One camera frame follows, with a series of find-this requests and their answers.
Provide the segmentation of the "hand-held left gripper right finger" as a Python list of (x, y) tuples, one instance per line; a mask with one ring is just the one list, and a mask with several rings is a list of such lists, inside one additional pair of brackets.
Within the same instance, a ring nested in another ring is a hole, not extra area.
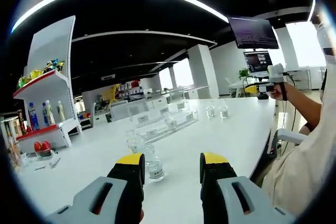
[(229, 161), (214, 153), (200, 154), (204, 223), (294, 223), (294, 216), (271, 205), (263, 191), (237, 176)]

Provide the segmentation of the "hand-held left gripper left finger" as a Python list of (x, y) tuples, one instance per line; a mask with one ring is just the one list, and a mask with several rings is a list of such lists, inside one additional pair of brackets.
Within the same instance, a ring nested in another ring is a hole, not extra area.
[(106, 177), (98, 177), (66, 205), (47, 217), (49, 223), (140, 223), (144, 200), (145, 156), (120, 158)]

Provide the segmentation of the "person's right hand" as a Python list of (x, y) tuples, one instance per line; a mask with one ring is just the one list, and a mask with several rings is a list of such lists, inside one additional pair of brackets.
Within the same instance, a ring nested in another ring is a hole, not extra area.
[(282, 91), (281, 91), (281, 87), (280, 87), (280, 84), (275, 84), (274, 85), (274, 88), (272, 91), (268, 92), (268, 95), (277, 100), (277, 101), (282, 101), (283, 100), (283, 97), (282, 97)]

